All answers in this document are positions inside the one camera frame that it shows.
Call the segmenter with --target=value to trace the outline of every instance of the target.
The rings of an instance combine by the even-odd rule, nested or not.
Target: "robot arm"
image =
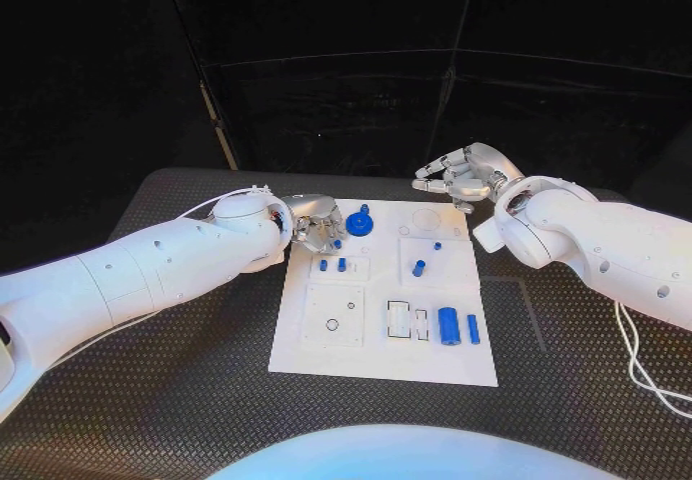
[[[448,173],[451,167],[444,180],[418,179],[412,186],[450,193],[463,211],[469,211],[463,201],[474,200],[473,193],[496,202],[493,217],[473,231],[483,248],[495,252],[508,246],[532,268],[564,262],[597,292],[692,330],[686,300],[692,295],[692,224],[624,203],[601,203],[583,187],[561,179],[525,178],[487,145],[474,143],[461,151],[463,162],[451,165],[457,169],[467,165],[472,172],[461,188]],[[444,162],[435,162],[417,176],[444,168]],[[472,176],[477,188],[467,191]]]
[[[0,277],[0,421],[42,374],[84,341],[284,260],[291,239],[333,253],[345,237],[332,197],[226,196],[185,216],[48,265]]]

